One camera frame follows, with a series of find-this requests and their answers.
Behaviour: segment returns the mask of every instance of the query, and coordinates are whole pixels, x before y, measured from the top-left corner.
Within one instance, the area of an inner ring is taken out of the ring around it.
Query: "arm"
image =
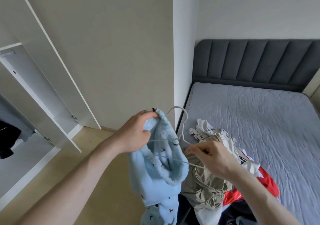
[[[254,175],[244,169],[220,142],[191,145],[194,153],[214,175],[230,181],[240,191],[261,225],[300,225]]]
[[[109,163],[118,154],[134,152],[145,145],[150,132],[143,131],[143,125],[147,119],[157,116],[155,112],[146,111],[132,116],[35,203],[17,224],[74,224]]]

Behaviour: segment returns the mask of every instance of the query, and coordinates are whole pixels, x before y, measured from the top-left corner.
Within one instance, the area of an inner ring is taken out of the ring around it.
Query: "headboard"
[[[202,40],[192,83],[302,92],[320,67],[320,40]]]

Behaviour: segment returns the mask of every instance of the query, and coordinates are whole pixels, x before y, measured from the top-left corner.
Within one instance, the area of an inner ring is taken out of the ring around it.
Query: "headboard panel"
[[[320,67],[320,40],[202,40],[192,82],[302,92]]]

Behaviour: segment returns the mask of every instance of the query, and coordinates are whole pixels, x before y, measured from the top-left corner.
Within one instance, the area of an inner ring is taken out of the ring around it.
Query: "mattress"
[[[280,201],[302,224],[320,221],[320,120],[302,93],[196,82],[184,136],[197,119],[222,128],[271,175]],[[178,134],[182,132],[182,123]]]

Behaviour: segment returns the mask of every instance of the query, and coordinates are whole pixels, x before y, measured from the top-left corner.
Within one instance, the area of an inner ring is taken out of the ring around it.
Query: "beige floor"
[[[0,212],[0,224],[13,224],[99,142],[110,135],[107,131],[83,128],[73,139],[82,153],[61,150]],[[127,156],[121,154],[110,163],[102,175],[75,224],[139,224],[144,210],[141,198],[131,191]]]

